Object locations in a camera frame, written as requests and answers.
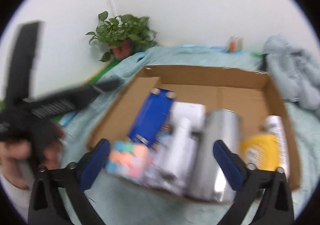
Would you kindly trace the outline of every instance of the hand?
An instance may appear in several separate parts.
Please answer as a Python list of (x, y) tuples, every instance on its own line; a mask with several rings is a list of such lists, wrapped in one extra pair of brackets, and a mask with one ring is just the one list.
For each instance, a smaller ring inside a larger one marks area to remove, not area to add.
[[(62, 138), (63, 130), (57, 125), (58, 137)], [(46, 159), (40, 166), (46, 166), (49, 170), (59, 168), (58, 154), (61, 151), (60, 141), (52, 142), (44, 149), (43, 154)], [(14, 186), (20, 189), (28, 189), (23, 180), (17, 160), (27, 159), (31, 155), (31, 143), (21, 139), (15, 142), (0, 142), (0, 160), (2, 175)]]

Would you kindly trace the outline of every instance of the plant pot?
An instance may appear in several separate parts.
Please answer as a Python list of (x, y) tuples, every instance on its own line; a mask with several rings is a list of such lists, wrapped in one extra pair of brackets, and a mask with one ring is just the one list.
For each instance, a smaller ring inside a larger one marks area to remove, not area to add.
[(131, 40), (124, 40), (120, 47), (112, 48), (111, 51), (116, 60), (124, 60), (131, 55)]

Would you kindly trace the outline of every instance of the open cardboard box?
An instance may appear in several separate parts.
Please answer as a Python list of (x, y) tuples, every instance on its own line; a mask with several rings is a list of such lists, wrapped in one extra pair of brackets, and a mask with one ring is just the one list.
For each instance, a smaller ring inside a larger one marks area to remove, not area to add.
[(261, 131), (269, 115), (282, 117), (288, 143), (291, 189), (300, 186), (300, 159), (290, 120), (280, 94), (264, 72), (198, 66), (145, 66), (120, 92), (109, 111), (91, 133), (87, 149), (101, 138), (111, 143), (125, 140), (150, 91), (176, 92), (177, 101), (199, 103), (206, 111), (228, 109), (242, 117), (242, 138)]

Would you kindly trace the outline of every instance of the metal canister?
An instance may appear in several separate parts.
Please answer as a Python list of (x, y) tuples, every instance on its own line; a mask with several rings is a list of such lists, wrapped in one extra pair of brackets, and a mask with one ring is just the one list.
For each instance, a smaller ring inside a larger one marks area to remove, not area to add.
[(194, 199), (232, 202), (236, 193), (231, 189), (216, 162), (212, 148), (216, 140), (223, 140), (231, 152), (240, 152), (240, 116), (230, 110), (218, 109), (207, 114), (205, 129), (187, 195)]

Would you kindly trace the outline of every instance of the crumpled fabric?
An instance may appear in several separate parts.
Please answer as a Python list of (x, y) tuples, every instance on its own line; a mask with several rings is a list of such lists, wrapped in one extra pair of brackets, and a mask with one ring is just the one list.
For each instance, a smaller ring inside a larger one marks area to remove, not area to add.
[(283, 99), (320, 117), (320, 65), (302, 48), (293, 47), (283, 35), (271, 36), (263, 47), (267, 71)]

